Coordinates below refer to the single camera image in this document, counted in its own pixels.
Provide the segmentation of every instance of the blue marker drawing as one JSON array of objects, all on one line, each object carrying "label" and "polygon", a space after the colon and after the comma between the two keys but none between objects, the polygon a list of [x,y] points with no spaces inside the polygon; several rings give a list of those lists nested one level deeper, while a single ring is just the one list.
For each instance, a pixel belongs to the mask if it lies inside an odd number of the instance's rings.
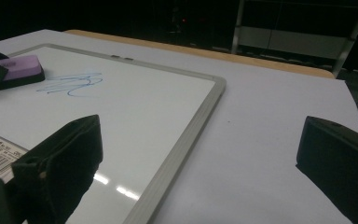
[{"label": "blue marker drawing", "polygon": [[61,76],[61,77],[49,77],[47,78],[47,81],[56,81],[56,82],[52,85],[48,85],[45,88],[37,91],[45,91],[48,94],[58,91],[66,91],[66,94],[69,96],[82,97],[81,95],[75,95],[75,91],[102,82],[103,79],[97,77],[101,75],[102,73],[85,73],[85,74],[76,74],[76,75],[68,75],[68,76]]}]

